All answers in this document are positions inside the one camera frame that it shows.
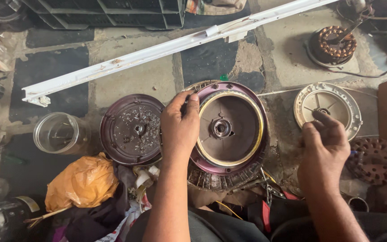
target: fingernail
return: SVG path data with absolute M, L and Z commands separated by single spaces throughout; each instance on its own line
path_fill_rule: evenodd
M 198 101 L 198 95 L 196 93 L 194 94 L 191 94 L 191 96 L 189 97 L 190 100 L 192 101 Z

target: left hand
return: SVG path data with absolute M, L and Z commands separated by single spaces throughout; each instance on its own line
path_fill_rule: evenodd
M 189 100 L 186 113 L 180 111 Z M 177 94 L 161 114 L 161 131 L 164 158 L 189 161 L 189 156 L 200 134 L 200 101 L 194 91 Z

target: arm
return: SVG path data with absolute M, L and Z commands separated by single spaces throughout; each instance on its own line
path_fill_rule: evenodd
M 161 114 L 163 159 L 143 242 L 190 241 L 187 223 L 187 163 L 200 133 L 199 100 L 177 94 Z M 180 112 L 189 96 L 186 114 Z
M 315 111 L 313 116 L 321 123 L 303 126 L 305 150 L 298 181 L 319 238 L 327 242 L 368 242 L 340 194 L 340 175 L 350 154 L 344 126 L 322 112 Z

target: orange plastic bag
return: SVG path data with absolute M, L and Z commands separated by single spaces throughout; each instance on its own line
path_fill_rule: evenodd
M 47 185 L 46 210 L 55 212 L 73 204 L 99 206 L 113 197 L 118 184 L 112 161 L 103 152 L 97 157 L 84 156 L 69 164 Z

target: black cloth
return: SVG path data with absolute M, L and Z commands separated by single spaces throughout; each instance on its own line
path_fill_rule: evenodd
M 119 179 L 112 198 L 93 208 L 71 208 L 73 220 L 65 230 L 69 242 L 94 242 L 112 233 L 125 218 L 129 208 L 128 187 L 133 187 L 136 176 L 131 169 L 113 162 L 114 174 Z
M 387 242 L 387 214 L 354 214 L 372 242 Z M 126 242 L 142 240 L 149 216 L 150 211 L 146 211 L 137 219 L 126 237 Z M 188 221 L 192 242 L 319 241 L 304 201 L 274 199 L 270 211 L 272 233 L 267 235 L 253 223 L 196 208 L 189 208 Z

